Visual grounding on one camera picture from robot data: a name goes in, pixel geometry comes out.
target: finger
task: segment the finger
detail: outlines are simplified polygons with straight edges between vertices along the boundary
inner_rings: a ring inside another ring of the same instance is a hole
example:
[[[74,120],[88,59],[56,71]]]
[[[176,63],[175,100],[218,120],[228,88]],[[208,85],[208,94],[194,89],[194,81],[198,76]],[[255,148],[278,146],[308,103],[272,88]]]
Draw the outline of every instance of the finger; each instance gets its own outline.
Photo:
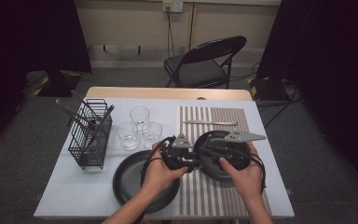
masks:
[[[234,172],[234,170],[236,170],[225,158],[221,157],[219,159],[220,164],[223,167],[223,170],[226,171],[226,173],[228,173],[229,175],[232,174]]]
[[[255,146],[253,145],[252,142],[246,142],[246,145],[248,146],[250,153],[253,153],[256,156],[258,156],[257,149],[255,149]]]
[[[153,144],[152,149],[154,149],[155,147],[157,147],[159,143],[160,143],[160,142],[156,142],[155,144]],[[159,152],[160,152],[161,150],[163,150],[166,146],[167,146],[167,144],[166,144],[166,143],[163,143],[163,144],[159,147],[159,149],[156,150],[156,152],[153,154],[152,159],[154,159],[154,158],[160,158],[160,157],[161,157],[161,153],[159,153]]]
[[[180,169],[173,170],[173,175],[175,176],[175,179],[183,176],[187,172],[187,169],[188,169],[188,167],[184,166]]]

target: wooden table edge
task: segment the wooden table edge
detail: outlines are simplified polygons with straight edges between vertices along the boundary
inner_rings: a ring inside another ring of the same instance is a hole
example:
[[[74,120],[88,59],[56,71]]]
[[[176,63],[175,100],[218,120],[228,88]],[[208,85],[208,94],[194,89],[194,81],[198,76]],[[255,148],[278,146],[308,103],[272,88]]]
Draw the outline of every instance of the wooden table edge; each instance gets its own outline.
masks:
[[[91,87],[86,97],[253,101],[247,90],[182,88]]]

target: human arm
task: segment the human arm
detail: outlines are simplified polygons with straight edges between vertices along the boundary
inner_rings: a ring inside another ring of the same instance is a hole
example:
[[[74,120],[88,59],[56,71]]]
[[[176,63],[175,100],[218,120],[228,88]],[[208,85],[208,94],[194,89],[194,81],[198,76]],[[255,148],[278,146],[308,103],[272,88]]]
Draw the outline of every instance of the human arm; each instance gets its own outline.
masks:
[[[257,150],[251,142],[246,144],[250,149],[250,153],[258,155]],[[238,171],[226,159],[220,158],[219,161],[223,169],[231,176],[234,187],[245,203],[250,222],[252,224],[272,223],[261,197],[262,171],[260,167],[254,161],[251,161],[247,168]]]
[[[165,149],[165,145],[162,145],[159,150],[162,149]],[[174,179],[179,178],[186,172],[187,167],[170,170],[164,164],[159,150],[154,153],[147,167],[145,181],[138,193],[105,220],[103,224],[133,223]]]

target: utensil handle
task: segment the utensil handle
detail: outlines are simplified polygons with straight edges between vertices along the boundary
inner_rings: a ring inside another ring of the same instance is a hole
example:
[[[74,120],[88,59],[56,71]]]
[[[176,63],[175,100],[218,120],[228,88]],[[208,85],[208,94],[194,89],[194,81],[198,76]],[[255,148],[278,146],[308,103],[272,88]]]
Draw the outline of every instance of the utensil handle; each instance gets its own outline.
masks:
[[[215,125],[237,125],[238,124],[238,122],[237,121],[228,121],[228,122],[219,122],[219,121],[217,121],[217,122],[212,122],[212,124],[215,124]]]

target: gray carpet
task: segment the gray carpet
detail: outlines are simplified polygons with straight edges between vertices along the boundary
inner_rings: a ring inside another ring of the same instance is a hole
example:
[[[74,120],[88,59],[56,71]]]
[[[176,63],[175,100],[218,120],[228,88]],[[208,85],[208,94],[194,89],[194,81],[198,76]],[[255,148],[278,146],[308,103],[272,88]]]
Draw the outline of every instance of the gray carpet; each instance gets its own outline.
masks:
[[[251,69],[234,68],[233,76]],[[32,83],[41,73],[28,75]],[[92,86],[164,87],[161,68],[94,69],[77,88],[81,96]],[[99,221],[46,221],[34,218],[42,194],[69,132],[68,117],[55,98],[34,97],[37,84],[24,90],[20,112],[0,134],[0,223],[99,223]],[[245,79],[231,89],[249,87]],[[289,94],[293,87],[287,87]],[[74,98],[62,98],[78,108]],[[266,124],[282,107],[260,108]],[[358,176],[347,161],[323,139],[317,119],[301,101],[289,105],[266,129],[296,217],[275,223],[358,223]]]

